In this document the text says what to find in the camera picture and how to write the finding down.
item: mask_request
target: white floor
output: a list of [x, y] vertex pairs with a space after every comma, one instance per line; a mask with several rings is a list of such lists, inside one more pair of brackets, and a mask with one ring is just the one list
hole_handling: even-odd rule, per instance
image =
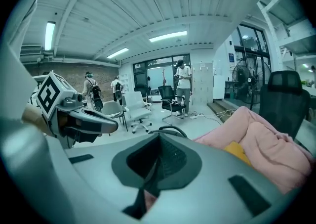
[[[177, 119], [175, 117], [167, 118], [166, 120], [170, 122], [173, 126], [179, 127], [181, 130], [183, 130], [189, 139], [195, 139], [215, 128], [220, 126], [221, 122], [217, 119], [216, 116], [214, 116], [213, 119], [205, 118], [205, 117], [198, 117], [197, 119], [190, 119], [190, 115], [192, 114], [191, 111], [196, 111], [198, 114], [203, 113], [205, 116], [213, 115], [214, 113], [211, 111], [211, 109], [207, 105], [192, 105], [190, 107], [189, 117], [184, 118], [183, 120]], [[148, 119], [144, 119], [144, 123], [151, 121], [153, 123], [152, 126], [149, 127], [150, 131], [158, 130], [159, 127], [162, 126], [168, 126], [166, 122], [163, 122], [161, 119], [168, 116], [170, 114], [170, 111], [162, 110], [161, 103], [154, 103], [152, 105], [152, 114]], [[119, 126], [118, 130], [109, 136], [108, 134], [103, 134], [101, 137], [97, 137], [93, 143], [90, 142], [82, 142], [82, 143], [76, 143], [74, 147], [88, 147], [88, 146], [97, 146], [97, 145], [103, 145], [113, 142], [118, 142], [121, 140], [128, 140], [132, 139], [144, 134], [147, 134], [145, 132], [144, 128], [139, 128], [135, 134], [132, 133], [132, 127], [130, 126], [131, 121], [128, 121], [128, 118], [126, 118], [127, 121], [127, 128], [128, 132], [126, 131], [126, 127], [123, 126], [122, 119], [121, 123], [119, 122], [119, 119], [116, 119]]]

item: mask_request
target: yellow object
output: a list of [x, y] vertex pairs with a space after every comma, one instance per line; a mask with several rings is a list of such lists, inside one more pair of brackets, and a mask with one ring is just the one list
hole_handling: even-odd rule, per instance
[[227, 145], [224, 148], [224, 150], [235, 155], [236, 157], [238, 157], [239, 159], [243, 160], [245, 163], [247, 163], [248, 165], [251, 166], [251, 163], [250, 163], [248, 157], [243, 152], [242, 146], [240, 144], [238, 144], [237, 142], [233, 141], [232, 143]]

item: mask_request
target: pink clothing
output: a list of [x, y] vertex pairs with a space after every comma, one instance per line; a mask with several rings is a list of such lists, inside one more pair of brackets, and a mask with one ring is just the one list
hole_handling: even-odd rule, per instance
[[278, 132], [244, 106], [223, 125], [194, 141], [221, 149], [232, 141], [240, 143], [251, 165], [284, 194], [304, 184], [314, 162], [288, 134]]

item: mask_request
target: light fixture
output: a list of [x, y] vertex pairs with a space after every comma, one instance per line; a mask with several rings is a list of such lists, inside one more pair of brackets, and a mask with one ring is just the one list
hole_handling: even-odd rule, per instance
[[123, 48], [122, 50], [117, 51], [117, 52], [115, 52], [115, 53], [109, 55], [108, 58], [111, 59], [111, 58], [113, 58], [114, 56], [117, 56], [117, 55], [119, 55], [119, 54], [121, 54], [121, 53], [123, 53], [123, 52], [126, 52], [126, 51], [128, 51], [128, 49], [125, 47], [125, 48]]
[[53, 40], [53, 34], [55, 29], [55, 22], [48, 22], [46, 24], [46, 33], [45, 33], [45, 50], [51, 50], [51, 43]]
[[[156, 68], [160, 68], [160, 67], [156, 67]], [[156, 68], [149, 68], [148, 70], [150, 70], [150, 69], [156, 69]]]
[[175, 32], [175, 33], [170, 33], [170, 34], [166, 34], [166, 35], [162, 35], [162, 36], [159, 36], [159, 37], [155, 37], [155, 38], [149, 39], [149, 41], [150, 42], [155, 42], [155, 41], [169, 39], [169, 38], [173, 38], [173, 37], [184, 36], [186, 34], [187, 34], [187, 31]]

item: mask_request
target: pink blanket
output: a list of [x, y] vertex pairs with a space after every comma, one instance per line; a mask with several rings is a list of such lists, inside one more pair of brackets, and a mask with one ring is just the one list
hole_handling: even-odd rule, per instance
[[313, 168], [314, 159], [308, 151], [244, 106], [223, 125], [194, 141], [221, 149], [232, 141], [240, 143], [251, 165], [284, 194], [303, 185]]

